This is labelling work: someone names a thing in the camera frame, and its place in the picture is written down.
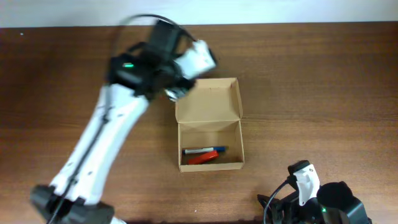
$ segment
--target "wire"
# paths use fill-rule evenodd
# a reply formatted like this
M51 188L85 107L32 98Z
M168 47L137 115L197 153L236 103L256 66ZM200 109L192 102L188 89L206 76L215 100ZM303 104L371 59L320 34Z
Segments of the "wire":
M264 214L262 214L262 224L266 224L266 218L267 218L267 210L269 205L271 204L272 200L276 196L276 194L283 188L285 185L289 183L289 180L285 180L275 191L272 193L272 195L269 197L269 200L267 202L267 205L264 207Z
M182 27L181 25L179 25L178 23L174 22L171 19L168 19L166 17L163 16L159 16L156 14L138 14L138 15L134 15L134 16L130 16L127 17L125 19L123 19L120 23L119 23L119 27L121 28L125 28L126 26L128 26L133 20L141 18L141 17L154 17L154 18L158 18L158 19L162 19L163 21L166 21L176 27L178 27L179 29L183 30L185 35L187 35L192 41L197 41L196 38L194 38L194 36L191 35L191 33L189 33L184 27ZM119 41L120 41L120 36L121 36L121 30L118 30L118 32L116 33L116 38L113 41L113 47L112 47L112 57L116 56L116 52L118 50L118 45L119 45Z
M155 15L155 14L138 14L135 16L130 16L127 17L126 19L122 20L121 23L119 24L119 27L121 26L122 28L125 28L126 26L129 25L129 23L131 21L133 21L134 19L140 18L140 17L155 17L158 19L162 19L170 24L173 24L174 26L177 26L179 29L183 30L184 33L190 38L192 39L192 41L196 41L196 39L182 26L178 25L176 22L172 21L171 19L168 19L166 17L163 16L159 16L159 15ZM113 48L112 48L112 52L111 52L111 57L116 56L116 51L118 49L118 44L119 44L119 40L120 40L120 36L121 36L121 32L119 30L119 32L116 33L116 38L113 41ZM109 121L109 111L111 110L111 100L112 100L112 96L111 96L111 88L110 88L110 82L106 82L104 87L105 87L105 113L102 117L101 120L101 124L99 126L99 128L97 129L97 132L94 135L94 138L91 140L90 144L87 147L87 150L85 151L84 155L81 157L78 165L76 166L76 169L73 171L73 174L69 177L69 183L64 191L64 193L61 195L61 199L57 204L57 207L55 208L52 216L50 217L50 219L47 221L47 224L52 224L55 219L57 218L57 215L59 213L59 211L62 208L63 203L65 202L65 197L68 195L70 188L72 187L73 184L75 184L77 182L77 180L75 179L76 176L79 174L80 169L82 167L82 165L84 164L84 162L86 161L86 158L88 157L88 155L90 155L90 152L93 148L93 146L95 145L95 142L97 141L98 137L100 136L100 134L102 133L105 124Z

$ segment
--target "white wall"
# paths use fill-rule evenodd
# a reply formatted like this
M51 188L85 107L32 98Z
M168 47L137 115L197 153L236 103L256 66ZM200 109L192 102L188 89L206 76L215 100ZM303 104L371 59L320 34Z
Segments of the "white wall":
M0 0L0 27L112 26L138 13L181 24L398 21L398 0Z

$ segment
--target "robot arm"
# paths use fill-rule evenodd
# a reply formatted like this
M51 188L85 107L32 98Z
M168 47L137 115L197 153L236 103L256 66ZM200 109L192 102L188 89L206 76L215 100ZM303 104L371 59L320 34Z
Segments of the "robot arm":
M100 199L127 135L157 92L165 90L176 101L199 75L216 67L202 40L175 58L175 47L170 46L177 45L181 35L181 27L158 21L150 42L131 48L143 47L139 56L124 53L111 59L109 83L102 87L74 152L49 186L36 186L30 194L48 223L123 223Z
M193 47L188 49L175 62L179 65L183 77L187 80L193 80L203 72L216 66L210 50L203 40L194 42ZM115 157L131 128L149 106L149 100L144 95L134 96L134 90L126 86L115 83L102 87L91 120L76 145L73 154L50 184L50 186L55 187L54 193L57 195L62 195L65 192L69 177L72 176L78 162L81 161L91 140L95 138L96 130L101 125L106 110L107 88L109 88L113 99L110 105L112 109L109 111L108 122L104 125L90 155L81 167L80 173L76 176L75 184L71 186L65 196L65 198L73 202L79 197L83 198L85 199L85 205L95 205L100 201L106 177ZM177 90L166 90L169 97L173 100L178 98L175 95L175 91Z
M289 176L278 188L290 184L295 192L282 199L257 195L271 223L372 224L362 202L354 197L346 183L320 185L315 168L309 161L298 161L288 167Z

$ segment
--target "red marker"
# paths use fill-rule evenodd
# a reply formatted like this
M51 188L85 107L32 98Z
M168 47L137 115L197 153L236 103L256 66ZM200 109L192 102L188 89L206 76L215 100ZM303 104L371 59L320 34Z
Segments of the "red marker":
M216 150L207 152L201 156L188 160L188 165L198 165L205 163L207 161L216 159L218 157L218 152Z

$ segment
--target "marker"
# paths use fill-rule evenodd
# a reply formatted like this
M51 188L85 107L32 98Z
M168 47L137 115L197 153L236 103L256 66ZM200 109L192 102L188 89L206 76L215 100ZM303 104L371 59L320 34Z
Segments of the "marker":
M216 150L204 153L196 158L188 160L188 165L199 165L207 161L216 159L218 157L218 152Z
M203 153L203 152L211 152L211 151L217 151L217 152L225 152L226 147L225 146L218 146L218 147L204 147L200 149L184 149L182 151L182 154L193 154L193 153Z

